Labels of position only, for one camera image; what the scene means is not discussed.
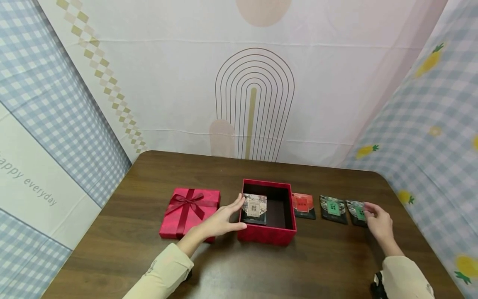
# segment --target blue gingham fabric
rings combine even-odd
[[[103,207],[130,167],[34,0],[0,4],[0,101]]]
[[[454,4],[343,166],[382,174],[465,297],[478,298],[478,3]],[[459,256],[474,261],[471,283],[457,277]]]
[[[105,205],[131,163],[35,0],[0,2],[0,104]],[[0,299],[39,298],[70,253],[0,206]]]
[[[71,250],[0,210],[0,298],[39,298]]]

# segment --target red ribbon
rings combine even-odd
[[[189,208],[193,210],[196,215],[203,220],[204,219],[204,211],[199,207],[217,207],[217,202],[201,200],[204,198],[202,193],[196,194],[193,197],[194,189],[189,189],[187,191],[186,197],[180,194],[174,194],[173,198],[171,198],[170,206],[166,210],[166,215],[170,214],[172,211],[183,207],[181,211],[181,216],[179,217],[178,228],[176,230],[176,237],[181,239],[184,236],[184,229],[186,227],[186,220],[187,214],[189,212]]]

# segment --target left hand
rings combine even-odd
[[[205,238],[217,237],[224,235],[225,233],[232,231],[240,231],[247,228],[247,225],[243,222],[230,223],[229,218],[231,215],[242,207],[246,198],[239,193],[238,198],[228,206],[220,207],[211,217],[207,218],[196,226],[196,229],[200,231]]]

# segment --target beige sleeve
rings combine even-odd
[[[405,256],[389,256],[383,261],[383,287],[389,299],[432,299],[433,289],[420,268]]]
[[[186,279],[193,266],[191,259],[176,244],[169,244],[123,299],[167,298]]]

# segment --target pineapple print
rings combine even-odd
[[[378,144],[375,144],[375,145],[367,145],[367,146],[364,146],[364,147],[361,147],[358,151],[357,151],[357,154],[355,155],[355,159],[356,160],[359,160],[365,156],[368,156],[370,155],[371,152],[376,152],[379,150],[379,145]]]
[[[430,131],[428,131],[428,134],[433,137],[438,137],[442,134],[442,129],[440,127],[433,126],[430,128]]]
[[[458,271],[456,277],[462,279],[466,285],[471,284],[470,277],[478,277],[478,260],[467,255],[459,255],[455,259]]]
[[[418,68],[417,72],[415,73],[415,78],[421,77],[424,73],[430,71],[434,68],[438,61],[440,61],[440,56],[442,55],[441,50],[445,44],[441,43],[440,45],[436,46],[435,50],[425,59],[422,65]]]
[[[412,204],[415,198],[407,191],[407,190],[400,190],[398,192],[398,200],[403,204]]]

